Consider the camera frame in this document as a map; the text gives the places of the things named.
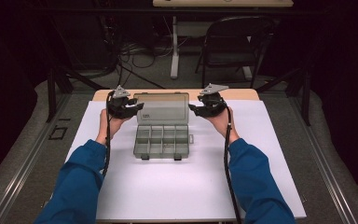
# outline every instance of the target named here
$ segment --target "tackle box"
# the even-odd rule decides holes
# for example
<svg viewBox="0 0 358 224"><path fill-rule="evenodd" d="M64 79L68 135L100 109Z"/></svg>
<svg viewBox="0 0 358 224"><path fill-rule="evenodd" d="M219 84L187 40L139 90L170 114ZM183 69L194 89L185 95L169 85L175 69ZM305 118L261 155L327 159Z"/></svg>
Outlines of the tackle box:
<svg viewBox="0 0 358 224"><path fill-rule="evenodd" d="M188 158L188 93L135 93L145 103L137 113L133 154L142 160Z"/></svg>

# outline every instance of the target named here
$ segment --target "blue sleeve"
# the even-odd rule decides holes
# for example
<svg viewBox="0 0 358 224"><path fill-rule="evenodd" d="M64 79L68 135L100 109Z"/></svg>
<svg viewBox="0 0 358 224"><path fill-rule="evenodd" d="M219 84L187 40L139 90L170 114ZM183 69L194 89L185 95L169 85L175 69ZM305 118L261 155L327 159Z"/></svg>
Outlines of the blue sleeve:
<svg viewBox="0 0 358 224"><path fill-rule="evenodd" d="M89 140L63 165L53 196L34 223L95 223L105 146Z"/></svg>
<svg viewBox="0 0 358 224"><path fill-rule="evenodd" d="M295 223L269 170L268 157L241 138L231 143L229 153L232 188L246 211L244 222Z"/></svg>

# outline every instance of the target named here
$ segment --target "white table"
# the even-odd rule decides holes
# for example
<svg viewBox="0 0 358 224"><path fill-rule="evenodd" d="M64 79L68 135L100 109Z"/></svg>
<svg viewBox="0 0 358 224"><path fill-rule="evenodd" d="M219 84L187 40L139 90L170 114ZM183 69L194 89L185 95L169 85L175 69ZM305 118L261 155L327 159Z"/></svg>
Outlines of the white table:
<svg viewBox="0 0 358 224"><path fill-rule="evenodd" d="M221 93L227 97L232 94L236 99L246 97L247 94L239 94L241 91L249 93L253 90L226 90ZM191 90L190 101L196 97L195 92L200 91ZM305 217L267 110L263 102L254 98L255 91L250 93L253 100L226 99L234 110L236 128L248 143L258 146L269 157L272 175L283 198L295 217ZM99 115L104 106L104 101L89 102L68 158L77 147L96 136ZM136 118L123 124L112 141L110 167L99 197L98 220L178 222L235 219L224 172L224 138L209 121L195 117L191 111L188 125L189 133L194 135L188 159L142 161L132 154Z"/></svg>

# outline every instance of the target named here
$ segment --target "clear plastic lid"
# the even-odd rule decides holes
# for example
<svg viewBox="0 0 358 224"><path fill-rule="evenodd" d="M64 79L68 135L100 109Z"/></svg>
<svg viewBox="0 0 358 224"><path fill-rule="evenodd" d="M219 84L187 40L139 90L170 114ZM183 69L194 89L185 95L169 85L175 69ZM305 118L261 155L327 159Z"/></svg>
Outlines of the clear plastic lid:
<svg viewBox="0 0 358 224"><path fill-rule="evenodd" d="M145 103L138 111L139 125L188 124L188 93L135 93L138 104Z"/></svg>

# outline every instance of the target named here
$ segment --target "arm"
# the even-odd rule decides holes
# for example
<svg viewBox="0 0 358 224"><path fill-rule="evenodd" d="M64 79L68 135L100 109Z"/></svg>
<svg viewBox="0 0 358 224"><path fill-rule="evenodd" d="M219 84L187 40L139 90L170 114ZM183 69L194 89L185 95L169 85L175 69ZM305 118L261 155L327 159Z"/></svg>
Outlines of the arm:
<svg viewBox="0 0 358 224"><path fill-rule="evenodd" d="M107 120L100 116L100 130L95 141L77 148L63 165L53 196L34 223L94 223L98 194L103 184L100 171L106 154ZM111 119L111 138L126 119Z"/></svg>
<svg viewBox="0 0 358 224"><path fill-rule="evenodd" d="M269 159L258 148L248 145L238 135L231 112L229 136L229 171L232 188L246 211L245 223L295 223L269 170ZM226 137L228 112L207 118Z"/></svg>

